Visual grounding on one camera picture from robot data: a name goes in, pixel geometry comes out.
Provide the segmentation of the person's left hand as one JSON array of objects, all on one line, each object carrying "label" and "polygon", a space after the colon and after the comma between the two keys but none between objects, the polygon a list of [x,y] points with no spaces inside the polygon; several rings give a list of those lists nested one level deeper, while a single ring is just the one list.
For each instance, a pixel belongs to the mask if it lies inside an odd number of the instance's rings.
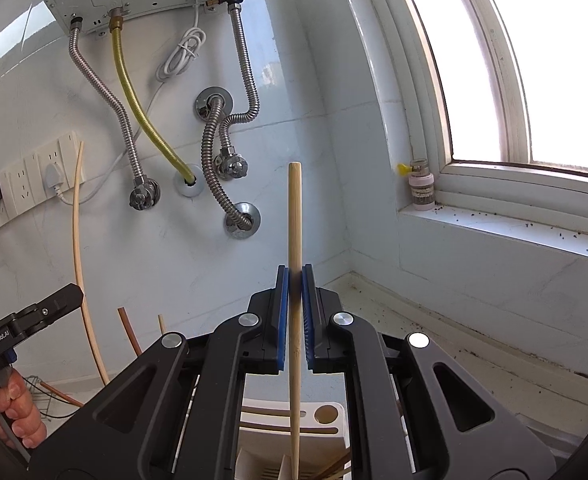
[{"label": "person's left hand", "polygon": [[[12,420],[12,431],[25,448],[36,448],[47,437],[47,428],[42,422],[32,395],[16,370],[12,370],[6,386],[0,388],[0,413]],[[14,444],[1,427],[0,439],[9,448],[14,448]]]}]

